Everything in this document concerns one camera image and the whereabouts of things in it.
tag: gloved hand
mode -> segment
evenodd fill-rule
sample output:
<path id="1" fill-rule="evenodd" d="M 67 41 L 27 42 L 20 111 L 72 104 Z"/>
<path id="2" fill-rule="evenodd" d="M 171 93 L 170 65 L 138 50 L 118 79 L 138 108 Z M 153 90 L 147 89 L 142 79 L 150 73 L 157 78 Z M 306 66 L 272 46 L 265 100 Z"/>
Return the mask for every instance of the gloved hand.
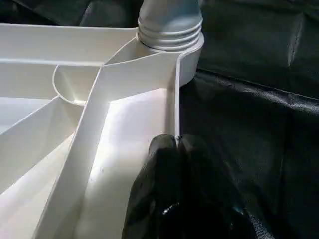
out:
<path id="1" fill-rule="evenodd" d="M 155 137 L 136 178 L 122 239 L 256 238 L 241 195 L 200 138 Z"/>

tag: black fabric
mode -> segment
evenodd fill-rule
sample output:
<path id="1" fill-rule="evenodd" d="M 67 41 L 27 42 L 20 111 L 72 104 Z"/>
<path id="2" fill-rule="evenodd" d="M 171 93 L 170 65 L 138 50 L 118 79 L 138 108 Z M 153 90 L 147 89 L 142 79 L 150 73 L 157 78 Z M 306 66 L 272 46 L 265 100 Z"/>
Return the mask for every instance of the black fabric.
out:
<path id="1" fill-rule="evenodd" d="M 211 158 L 205 142 L 194 136 L 184 135 L 178 148 L 184 238 L 255 239 L 254 224 L 224 162 Z"/>
<path id="2" fill-rule="evenodd" d="M 206 2 L 205 46 L 180 93 L 181 132 L 204 138 L 248 211 L 283 238 L 319 238 L 317 9 L 314 1 Z"/>
<path id="3" fill-rule="evenodd" d="M 56 23 L 34 13 L 27 7 L 16 4 L 10 0 L 0 1 L 0 23 L 15 24 L 43 24 L 55 25 Z"/>
<path id="4" fill-rule="evenodd" d="M 143 0 L 4 0 L 63 26 L 135 27 Z M 17 15 L 25 20 L 23 14 Z M 43 20 L 33 24 L 46 24 Z"/>

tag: white plastic tray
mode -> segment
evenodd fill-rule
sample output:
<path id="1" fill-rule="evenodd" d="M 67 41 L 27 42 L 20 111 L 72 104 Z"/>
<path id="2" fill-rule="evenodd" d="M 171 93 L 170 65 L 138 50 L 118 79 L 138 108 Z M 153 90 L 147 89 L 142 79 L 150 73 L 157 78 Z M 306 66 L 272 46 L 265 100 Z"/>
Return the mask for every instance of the white plastic tray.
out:
<path id="1" fill-rule="evenodd" d="M 151 139 L 179 135 L 179 86 L 203 38 L 165 53 L 136 29 L 0 35 L 0 238 L 121 238 Z"/>

